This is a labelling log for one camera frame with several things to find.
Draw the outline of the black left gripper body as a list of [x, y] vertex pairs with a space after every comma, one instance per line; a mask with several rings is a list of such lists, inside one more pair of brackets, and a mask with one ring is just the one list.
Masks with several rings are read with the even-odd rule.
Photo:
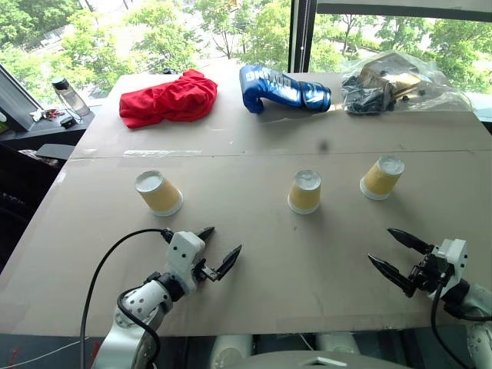
[[201, 283], [205, 280], [216, 281], [218, 279], [216, 271], [206, 265], [205, 258], [202, 258], [193, 267], [191, 274], [196, 283]]

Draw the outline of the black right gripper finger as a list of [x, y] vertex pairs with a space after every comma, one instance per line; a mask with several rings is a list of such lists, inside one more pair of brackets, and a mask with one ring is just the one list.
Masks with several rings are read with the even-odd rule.
[[429, 244], [413, 236], [412, 234], [407, 233], [406, 231], [396, 228], [388, 228], [387, 231], [393, 236], [393, 238], [407, 248], [414, 249], [420, 254], [429, 254], [431, 252], [431, 246]]
[[411, 298], [414, 295], [416, 289], [414, 284], [409, 278], [403, 276], [395, 266], [372, 254], [368, 254], [367, 256], [372, 265], [375, 266], [386, 279], [397, 285], [407, 297]]

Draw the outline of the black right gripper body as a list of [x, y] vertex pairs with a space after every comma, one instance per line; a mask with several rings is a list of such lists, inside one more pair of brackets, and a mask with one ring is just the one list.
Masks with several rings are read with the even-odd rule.
[[426, 254], [423, 261], [415, 265], [409, 275], [412, 292], [416, 290], [432, 294], [437, 290], [440, 281], [449, 281], [450, 264], [445, 258], [435, 254]]

